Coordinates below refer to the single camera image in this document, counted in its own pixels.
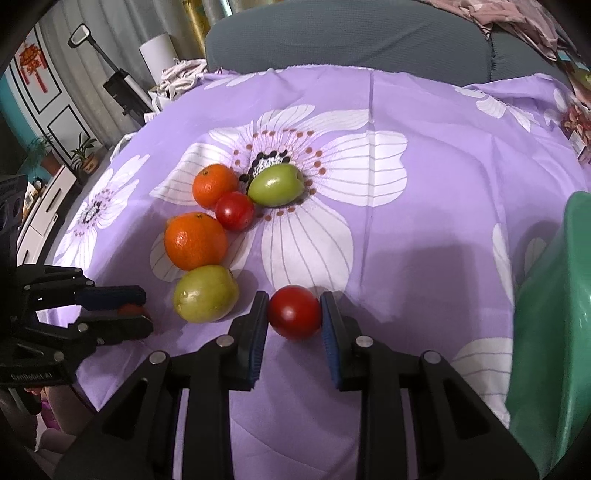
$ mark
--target potted plant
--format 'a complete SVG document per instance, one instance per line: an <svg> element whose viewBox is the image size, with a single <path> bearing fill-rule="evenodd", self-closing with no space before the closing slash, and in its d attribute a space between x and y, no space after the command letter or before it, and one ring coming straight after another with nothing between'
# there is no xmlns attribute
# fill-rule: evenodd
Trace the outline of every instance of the potted plant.
<svg viewBox="0 0 591 480"><path fill-rule="evenodd" d="M78 135L78 148L70 150L74 154L72 168L76 171L82 169L85 173L91 174L99 166L99 161L94 153L88 154L91 148L95 147L96 138L88 137L82 141L82 132Z"/></svg>
<svg viewBox="0 0 591 480"><path fill-rule="evenodd" d="M44 134L29 143L27 156L21 166L24 172L35 176L36 169L42 166L52 177L57 174L61 168L61 162L51 150L51 137L52 135Z"/></svg>

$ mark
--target white door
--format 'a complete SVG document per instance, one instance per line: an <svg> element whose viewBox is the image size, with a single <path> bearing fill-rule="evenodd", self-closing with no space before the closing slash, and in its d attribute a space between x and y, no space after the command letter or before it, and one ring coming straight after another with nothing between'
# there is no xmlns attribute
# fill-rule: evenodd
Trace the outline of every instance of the white door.
<svg viewBox="0 0 591 480"><path fill-rule="evenodd" d="M33 132L39 136L52 134L54 152L66 166L75 169L71 150L77 148L79 135L82 133L85 140L94 138L94 134L66 92L37 25L17 50L6 77Z"/></svg>

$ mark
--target green plant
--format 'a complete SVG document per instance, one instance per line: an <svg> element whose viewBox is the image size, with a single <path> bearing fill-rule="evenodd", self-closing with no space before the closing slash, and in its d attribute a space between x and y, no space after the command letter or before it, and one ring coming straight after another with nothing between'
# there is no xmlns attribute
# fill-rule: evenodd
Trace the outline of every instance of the green plant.
<svg viewBox="0 0 591 480"><path fill-rule="evenodd" d="M27 156L21 166L23 171L33 172L39 167L41 160L43 160L52 147L52 139L55 139L53 134L43 134L27 145Z"/></svg>
<svg viewBox="0 0 591 480"><path fill-rule="evenodd" d="M78 148L70 150L70 152L74 154L75 158L78 158L81 162L84 162L87 158L86 153L91 148L94 148L96 141L96 138L91 137L88 137L86 140L82 141L82 132L80 132L78 135Z"/></svg>

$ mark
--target floral fabric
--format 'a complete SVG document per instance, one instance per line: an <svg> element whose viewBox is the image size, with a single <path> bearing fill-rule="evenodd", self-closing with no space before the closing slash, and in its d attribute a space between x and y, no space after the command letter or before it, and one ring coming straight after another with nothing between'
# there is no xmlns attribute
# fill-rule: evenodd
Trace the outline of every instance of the floral fabric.
<svg viewBox="0 0 591 480"><path fill-rule="evenodd" d="M80 385L100 408L151 351L199 349L257 290L299 284L334 291L396 350L441 352L509 425L514 288L587 189L556 124L572 101L543 75L459 88L354 67L206 74L113 159L56 253L98 285L141 285L156 328L98 349ZM183 272L164 250L166 220L200 210L191 185L204 166L233 168L245 189L279 162L300 169L305 194L229 234L238 304L226 321L187 324L171 305ZM230 396L236 478L353 479L359 405L333 389L319 336L269 329L255 389Z"/></svg>

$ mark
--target curtain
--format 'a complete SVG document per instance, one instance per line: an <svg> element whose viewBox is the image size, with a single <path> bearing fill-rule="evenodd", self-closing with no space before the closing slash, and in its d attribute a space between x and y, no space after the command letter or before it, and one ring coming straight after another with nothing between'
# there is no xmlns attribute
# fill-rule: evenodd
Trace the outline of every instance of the curtain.
<svg viewBox="0 0 591 480"><path fill-rule="evenodd" d="M183 0L61 0L40 21L47 53L68 94L98 140L115 145L138 126L104 90L113 71L94 48L67 44L70 34L84 22L97 44L145 90L154 86L139 46L168 33L181 59L202 57L186 17Z"/></svg>

